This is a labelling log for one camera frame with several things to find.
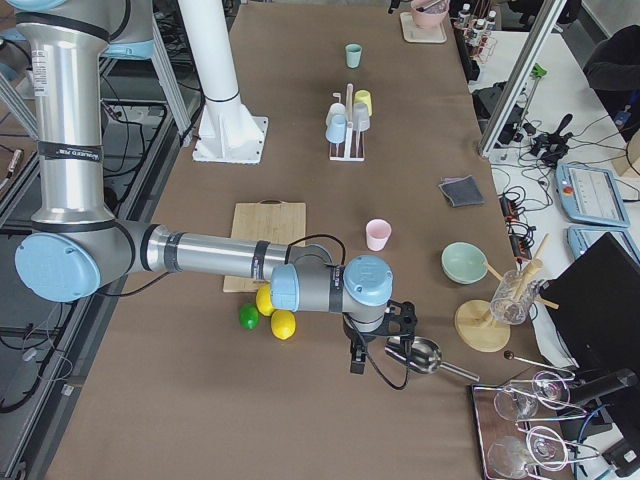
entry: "yellow lemon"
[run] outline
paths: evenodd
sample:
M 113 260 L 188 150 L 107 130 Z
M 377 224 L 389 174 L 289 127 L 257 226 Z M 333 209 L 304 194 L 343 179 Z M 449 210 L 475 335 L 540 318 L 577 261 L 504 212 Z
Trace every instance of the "yellow lemon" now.
M 275 312 L 276 307 L 271 303 L 271 288 L 269 285 L 263 285 L 256 293 L 256 306 L 258 311 L 265 317 L 270 317 Z
M 271 332 L 280 340 L 286 340 L 296 331 L 296 317 L 288 310 L 276 310 L 271 317 Z

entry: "bowl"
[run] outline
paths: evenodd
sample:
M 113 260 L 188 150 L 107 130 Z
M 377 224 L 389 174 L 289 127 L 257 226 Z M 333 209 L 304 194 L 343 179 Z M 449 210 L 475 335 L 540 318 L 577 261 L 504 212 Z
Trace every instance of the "bowl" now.
M 442 251 L 442 270 L 456 283 L 469 285 L 487 274 L 487 257 L 475 245 L 456 242 Z
M 416 10 L 425 5 L 429 0 L 412 0 L 411 1 L 411 18 L 413 23 L 420 28 L 433 28 L 442 23 L 442 20 L 449 14 L 449 0 L 434 5 L 425 12 Z

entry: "blue cable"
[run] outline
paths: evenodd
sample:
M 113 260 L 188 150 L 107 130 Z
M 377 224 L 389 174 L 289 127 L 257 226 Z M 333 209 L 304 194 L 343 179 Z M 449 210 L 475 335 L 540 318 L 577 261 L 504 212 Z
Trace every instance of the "blue cable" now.
M 583 440 L 583 435 L 584 435 L 584 431 L 587 429 L 587 425 L 589 425 L 589 422 L 591 421 L 591 419 L 593 417 L 595 417 L 598 413 L 600 413 L 601 410 L 604 410 L 605 407 L 608 407 L 608 404 L 602 404 L 600 405 L 598 408 L 596 408 L 595 410 L 593 410 L 589 415 L 587 415 L 587 418 L 584 419 L 584 421 L 582 422 L 582 426 L 580 427 L 580 432 L 578 433 L 578 438 L 576 440 L 576 443 L 581 444 L 582 440 Z M 574 454 L 573 454 L 573 459 L 575 460 L 576 458 L 578 458 L 578 449 L 576 448 Z M 578 463 L 576 462 L 573 464 L 573 476 L 576 478 L 578 478 Z M 603 475 L 598 476 L 598 478 L 596 480 L 601 480 L 604 477 L 606 477 L 609 472 L 611 470 L 607 470 L 606 472 L 604 472 Z

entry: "gray cloth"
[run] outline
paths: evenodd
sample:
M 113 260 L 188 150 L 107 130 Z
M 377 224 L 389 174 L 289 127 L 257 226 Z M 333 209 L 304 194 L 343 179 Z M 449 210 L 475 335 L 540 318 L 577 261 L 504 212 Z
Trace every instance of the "gray cloth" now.
M 471 175 L 464 178 L 447 178 L 438 187 L 452 207 L 484 204 L 484 197 Z

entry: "teal cup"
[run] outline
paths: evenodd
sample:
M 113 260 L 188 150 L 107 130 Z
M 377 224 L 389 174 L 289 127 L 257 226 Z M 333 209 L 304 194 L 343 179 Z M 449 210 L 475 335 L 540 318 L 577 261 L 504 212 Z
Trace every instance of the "teal cup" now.
M 360 57 L 362 57 L 362 47 L 357 43 L 350 43 L 344 49 L 347 54 L 347 67 L 358 68 Z
M 347 119 L 342 114 L 331 117 L 331 122 L 325 133 L 326 139 L 331 143 L 342 143 L 347 136 Z

